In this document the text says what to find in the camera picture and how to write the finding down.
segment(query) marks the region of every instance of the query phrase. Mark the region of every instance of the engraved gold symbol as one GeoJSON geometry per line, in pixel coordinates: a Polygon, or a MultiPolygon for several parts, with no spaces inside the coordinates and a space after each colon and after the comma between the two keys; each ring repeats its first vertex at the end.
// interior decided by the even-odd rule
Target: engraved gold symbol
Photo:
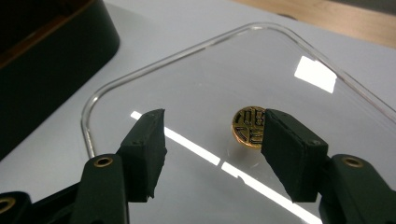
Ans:
{"type": "Polygon", "coordinates": [[[258,106],[245,107],[233,116],[233,137],[245,147],[261,149],[264,124],[264,108],[258,106]]]}

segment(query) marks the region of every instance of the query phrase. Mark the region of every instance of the wooden surface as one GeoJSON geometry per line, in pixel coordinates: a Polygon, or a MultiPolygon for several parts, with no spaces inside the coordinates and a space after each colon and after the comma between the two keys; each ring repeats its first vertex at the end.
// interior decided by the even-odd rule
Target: wooden surface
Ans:
{"type": "Polygon", "coordinates": [[[396,16],[325,0],[234,0],[396,49],[396,16]]]}

